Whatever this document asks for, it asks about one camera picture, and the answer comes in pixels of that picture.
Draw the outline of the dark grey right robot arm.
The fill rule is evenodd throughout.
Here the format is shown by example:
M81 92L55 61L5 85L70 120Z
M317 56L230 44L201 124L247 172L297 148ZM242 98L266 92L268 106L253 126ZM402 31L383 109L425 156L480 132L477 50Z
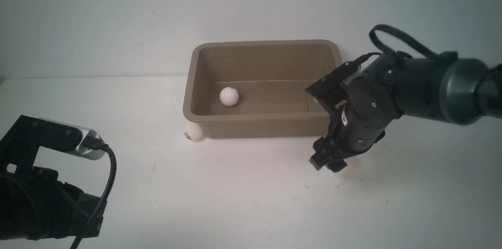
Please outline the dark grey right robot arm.
M438 59L404 52L369 53L345 62L306 92L329 114L327 134L313 144L310 163L339 172L364 154L402 116L470 125L501 118L501 65L489 68L454 52Z

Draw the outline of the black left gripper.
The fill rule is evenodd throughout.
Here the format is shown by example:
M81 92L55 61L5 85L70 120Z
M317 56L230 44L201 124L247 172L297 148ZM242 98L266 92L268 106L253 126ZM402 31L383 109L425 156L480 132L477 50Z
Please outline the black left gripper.
M1 239L41 240L99 236L107 192L84 193L58 180L58 172L34 165L40 148L63 153L79 144L79 130L25 115L1 140ZM90 147L107 153L105 141Z

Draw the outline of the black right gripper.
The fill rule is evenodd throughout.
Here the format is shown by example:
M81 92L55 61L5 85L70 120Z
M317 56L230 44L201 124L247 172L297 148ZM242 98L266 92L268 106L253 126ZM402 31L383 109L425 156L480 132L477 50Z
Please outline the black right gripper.
M354 154L368 151L384 137L384 129L400 117L385 74L393 69L394 56L369 53L355 62L361 71L342 88L347 99L337 105L337 114L330 116L326 136L317 139L309 162L320 170L323 167L338 173L348 166L346 160Z

